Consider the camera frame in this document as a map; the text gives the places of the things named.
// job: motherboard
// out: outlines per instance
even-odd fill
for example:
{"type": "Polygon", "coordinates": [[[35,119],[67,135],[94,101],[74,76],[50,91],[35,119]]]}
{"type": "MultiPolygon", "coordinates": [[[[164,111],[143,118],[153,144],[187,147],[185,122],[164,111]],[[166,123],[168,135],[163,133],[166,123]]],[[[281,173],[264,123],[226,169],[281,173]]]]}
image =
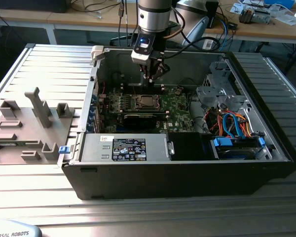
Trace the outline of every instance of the motherboard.
{"type": "Polygon", "coordinates": [[[135,87],[128,91],[114,88],[100,96],[102,133],[194,131],[187,96],[182,87],[154,90],[158,94],[137,92],[135,87]]]}

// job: blue clip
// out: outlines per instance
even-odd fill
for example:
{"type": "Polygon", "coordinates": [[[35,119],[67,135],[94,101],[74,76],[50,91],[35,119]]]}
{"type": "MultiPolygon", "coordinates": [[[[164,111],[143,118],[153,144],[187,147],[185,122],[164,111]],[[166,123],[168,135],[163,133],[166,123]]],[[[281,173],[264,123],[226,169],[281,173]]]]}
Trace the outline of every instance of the blue clip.
{"type": "Polygon", "coordinates": [[[260,137],[260,138],[259,138],[259,142],[260,142],[260,145],[261,145],[262,147],[265,146],[265,140],[263,139],[263,137],[260,137]]]}
{"type": "Polygon", "coordinates": [[[58,150],[59,154],[70,154],[70,147],[61,146],[58,150]]]}
{"type": "Polygon", "coordinates": [[[215,145],[215,147],[220,147],[220,146],[232,147],[232,141],[228,137],[216,137],[214,139],[214,145],[215,145]]]}

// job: desk leg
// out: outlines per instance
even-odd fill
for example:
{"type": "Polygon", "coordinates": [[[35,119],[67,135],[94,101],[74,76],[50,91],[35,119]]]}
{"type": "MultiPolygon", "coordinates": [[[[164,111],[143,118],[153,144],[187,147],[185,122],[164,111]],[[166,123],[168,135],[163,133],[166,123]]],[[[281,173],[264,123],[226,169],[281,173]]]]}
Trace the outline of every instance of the desk leg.
{"type": "Polygon", "coordinates": [[[52,25],[52,24],[47,24],[45,26],[45,30],[47,32],[47,36],[49,39],[49,44],[57,44],[54,29],[55,29],[54,25],[52,25]]]}

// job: power supply label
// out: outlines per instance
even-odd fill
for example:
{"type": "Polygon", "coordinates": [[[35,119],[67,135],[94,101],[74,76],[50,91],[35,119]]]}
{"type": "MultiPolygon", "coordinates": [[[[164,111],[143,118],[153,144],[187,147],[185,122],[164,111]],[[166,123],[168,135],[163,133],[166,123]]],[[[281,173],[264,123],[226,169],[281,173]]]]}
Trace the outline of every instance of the power supply label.
{"type": "Polygon", "coordinates": [[[114,161],[143,161],[147,160],[145,139],[113,139],[114,161]]]}

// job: wooden desk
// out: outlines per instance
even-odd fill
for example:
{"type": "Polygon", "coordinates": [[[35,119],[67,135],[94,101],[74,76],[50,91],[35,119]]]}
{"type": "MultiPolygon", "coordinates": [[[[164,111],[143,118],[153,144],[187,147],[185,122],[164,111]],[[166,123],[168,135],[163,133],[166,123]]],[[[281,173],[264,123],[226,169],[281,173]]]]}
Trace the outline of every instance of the wooden desk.
{"type": "MultiPolygon", "coordinates": [[[[84,4],[98,2],[98,0],[84,0],[84,4]]],[[[238,24],[238,29],[234,35],[235,40],[253,40],[268,42],[296,43],[296,25],[289,26],[276,19],[271,19],[270,24],[242,24],[239,22],[239,15],[230,13],[229,10],[235,0],[220,0],[222,9],[229,21],[238,24]]],[[[90,10],[99,9],[115,4],[109,0],[104,4],[89,7],[90,10]]],[[[128,28],[131,32],[136,25],[136,5],[128,6],[128,28]]],[[[82,0],[78,0],[74,7],[83,10],[82,0]]],[[[44,28],[47,31],[51,44],[57,44],[54,29],[84,30],[84,31],[108,31],[117,32],[118,30],[118,6],[113,6],[101,10],[101,19],[92,15],[93,13],[78,12],[69,9],[67,13],[51,13],[41,11],[24,10],[1,10],[0,16],[11,26],[44,28]]],[[[125,18],[122,19],[121,32],[126,32],[125,18]]],[[[212,29],[205,31],[206,36],[220,37],[223,33],[221,23],[215,21],[212,29]]]]}

